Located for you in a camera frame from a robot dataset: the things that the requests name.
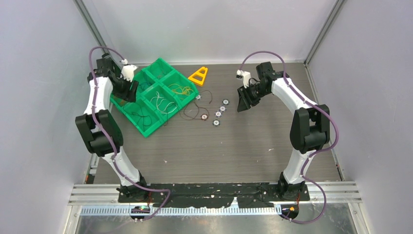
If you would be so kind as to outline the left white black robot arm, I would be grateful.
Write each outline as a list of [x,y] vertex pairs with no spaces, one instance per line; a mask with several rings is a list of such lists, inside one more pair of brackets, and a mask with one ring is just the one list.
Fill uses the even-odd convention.
[[97,59],[97,67],[87,77],[90,95],[86,110],[75,118],[75,124],[87,150],[103,158],[115,171],[120,195],[143,202],[150,195],[149,188],[127,157],[123,134],[109,110],[112,96],[127,103],[136,100],[138,82],[132,78],[137,67],[126,60],[122,63],[119,68],[108,53]]

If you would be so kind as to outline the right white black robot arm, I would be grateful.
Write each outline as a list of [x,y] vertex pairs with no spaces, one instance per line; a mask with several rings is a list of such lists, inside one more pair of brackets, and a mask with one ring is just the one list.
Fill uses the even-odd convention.
[[257,78],[247,71],[237,70],[236,78],[243,85],[238,88],[238,112],[259,104],[261,98],[273,94],[277,96],[293,115],[290,142],[293,151],[287,167],[280,174],[276,185],[276,195],[291,200],[302,192],[304,176],[313,159],[313,154],[321,150],[330,140],[329,108],[309,100],[294,84],[285,71],[276,72],[270,62],[257,65]]

